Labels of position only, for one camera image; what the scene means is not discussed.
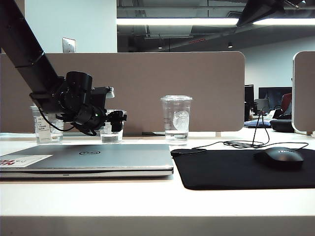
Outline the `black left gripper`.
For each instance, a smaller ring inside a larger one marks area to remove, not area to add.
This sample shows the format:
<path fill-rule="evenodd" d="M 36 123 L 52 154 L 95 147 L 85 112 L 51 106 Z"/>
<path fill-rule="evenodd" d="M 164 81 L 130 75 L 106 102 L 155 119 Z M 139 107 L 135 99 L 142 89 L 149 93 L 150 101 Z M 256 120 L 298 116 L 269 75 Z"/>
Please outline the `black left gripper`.
<path fill-rule="evenodd" d="M 106 112 L 105 108 L 83 104 L 74 116 L 73 126 L 86 135 L 96 135 L 96 130 L 99 130 L 107 121 Z M 114 111 L 113 122 L 110 122 L 111 132 L 122 131 L 126 119 L 127 114 L 124 111 Z"/>

